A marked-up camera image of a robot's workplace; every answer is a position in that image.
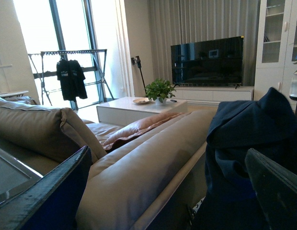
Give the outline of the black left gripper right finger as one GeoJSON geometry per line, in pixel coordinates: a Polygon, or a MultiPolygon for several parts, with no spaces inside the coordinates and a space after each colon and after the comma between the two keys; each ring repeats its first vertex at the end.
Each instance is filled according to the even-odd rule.
{"type": "Polygon", "coordinates": [[[270,229],[297,230],[297,175],[255,149],[245,165],[270,229]]]}

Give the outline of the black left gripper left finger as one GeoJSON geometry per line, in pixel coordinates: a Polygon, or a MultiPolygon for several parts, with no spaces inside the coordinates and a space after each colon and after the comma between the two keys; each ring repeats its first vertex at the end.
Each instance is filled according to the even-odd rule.
{"type": "Polygon", "coordinates": [[[76,230],[91,150],[82,147],[33,186],[0,205],[0,230],[76,230]]]}

